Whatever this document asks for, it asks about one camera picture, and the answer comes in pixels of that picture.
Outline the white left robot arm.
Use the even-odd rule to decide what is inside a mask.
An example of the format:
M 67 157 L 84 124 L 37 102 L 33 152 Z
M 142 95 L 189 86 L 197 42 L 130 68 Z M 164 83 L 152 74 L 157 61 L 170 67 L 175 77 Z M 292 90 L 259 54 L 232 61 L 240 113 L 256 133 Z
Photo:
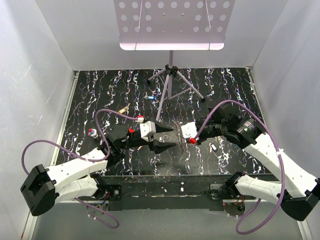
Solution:
M 105 200 L 114 197 L 115 188 L 107 187 L 97 172 L 117 164 L 130 148 L 148 146 L 160 154 L 176 146 L 174 142 L 161 142 L 154 135 L 174 129 L 157 121 L 145 121 L 138 130 L 119 124 L 105 135 L 105 143 L 80 158 L 66 163 L 32 168 L 20 191 L 32 216 L 48 212 L 57 203 L 78 197 Z

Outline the key with black tag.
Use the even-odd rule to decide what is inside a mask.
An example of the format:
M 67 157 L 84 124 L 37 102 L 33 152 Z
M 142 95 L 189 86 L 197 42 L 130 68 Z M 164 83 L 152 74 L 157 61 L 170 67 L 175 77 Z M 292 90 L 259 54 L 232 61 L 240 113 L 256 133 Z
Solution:
M 210 147 L 210 152 L 211 152 L 211 153 L 218 151 L 217 147 L 216 147 L 213 143 L 210 143 L 210 144 L 209 144 L 209 147 Z

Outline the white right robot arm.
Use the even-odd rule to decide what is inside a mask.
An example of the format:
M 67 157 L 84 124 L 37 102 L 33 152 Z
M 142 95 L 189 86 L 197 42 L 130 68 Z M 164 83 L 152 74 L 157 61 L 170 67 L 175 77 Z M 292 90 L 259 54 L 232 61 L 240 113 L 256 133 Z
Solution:
M 291 218 L 304 221 L 320 201 L 320 180 L 296 164 L 275 142 L 258 117 L 240 118 L 234 100 L 224 100 L 206 118 L 195 122 L 195 135 L 188 141 L 200 144 L 223 136 L 259 160 L 280 182 L 259 180 L 236 172 L 215 190 L 218 197 L 252 196 L 275 204 Z

